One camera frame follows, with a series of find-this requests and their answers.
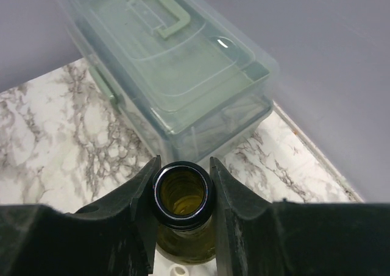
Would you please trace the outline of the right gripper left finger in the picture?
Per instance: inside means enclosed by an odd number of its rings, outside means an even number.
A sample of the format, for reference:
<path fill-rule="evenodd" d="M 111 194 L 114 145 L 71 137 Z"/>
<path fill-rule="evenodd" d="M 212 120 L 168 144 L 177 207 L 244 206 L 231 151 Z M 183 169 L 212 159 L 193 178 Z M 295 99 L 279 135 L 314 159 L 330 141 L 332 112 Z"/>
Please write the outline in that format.
<path fill-rule="evenodd" d="M 1 206 L 2 275 L 149 275 L 157 220 L 152 158 L 134 178 L 75 213 L 42 204 Z"/>

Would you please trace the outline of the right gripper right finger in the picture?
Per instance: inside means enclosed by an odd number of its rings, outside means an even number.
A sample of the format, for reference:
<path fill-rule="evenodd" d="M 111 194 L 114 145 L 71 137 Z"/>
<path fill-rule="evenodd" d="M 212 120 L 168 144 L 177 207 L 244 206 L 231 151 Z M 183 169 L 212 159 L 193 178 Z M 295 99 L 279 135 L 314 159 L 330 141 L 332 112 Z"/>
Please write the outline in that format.
<path fill-rule="evenodd" d="M 268 202 L 210 160 L 219 275 L 388 275 L 386 203 Z"/>

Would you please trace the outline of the dark green brown-label wine bottle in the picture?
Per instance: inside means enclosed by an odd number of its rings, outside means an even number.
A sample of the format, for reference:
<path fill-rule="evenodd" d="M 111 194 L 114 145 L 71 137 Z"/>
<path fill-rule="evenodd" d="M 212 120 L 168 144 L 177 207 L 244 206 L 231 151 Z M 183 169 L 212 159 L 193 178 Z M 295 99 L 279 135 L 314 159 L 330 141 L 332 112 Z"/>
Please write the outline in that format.
<path fill-rule="evenodd" d="M 216 190 L 204 168 L 188 161 L 161 168 L 152 181 L 152 203 L 158 220 L 157 250 L 165 258 L 197 265 L 215 257 Z"/>

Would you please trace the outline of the white plastic pipe fitting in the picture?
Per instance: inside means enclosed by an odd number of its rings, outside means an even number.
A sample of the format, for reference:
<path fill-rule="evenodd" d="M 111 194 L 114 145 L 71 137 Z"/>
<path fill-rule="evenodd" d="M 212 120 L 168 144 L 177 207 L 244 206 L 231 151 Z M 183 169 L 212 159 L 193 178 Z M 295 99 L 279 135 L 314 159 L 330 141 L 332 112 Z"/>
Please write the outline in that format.
<path fill-rule="evenodd" d="M 169 267 L 169 276 L 190 276 L 186 266 L 173 264 Z"/>

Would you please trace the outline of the green plastic toolbox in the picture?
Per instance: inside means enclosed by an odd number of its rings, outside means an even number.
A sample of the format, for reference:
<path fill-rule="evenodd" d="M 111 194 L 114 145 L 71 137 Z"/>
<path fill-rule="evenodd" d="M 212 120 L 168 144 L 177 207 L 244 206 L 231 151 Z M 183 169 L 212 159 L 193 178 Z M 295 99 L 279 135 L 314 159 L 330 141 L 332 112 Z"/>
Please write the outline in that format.
<path fill-rule="evenodd" d="M 277 62 L 203 0 L 57 0 L 112 106 L 153 155 L 195 163 L 270 115 Z"/>

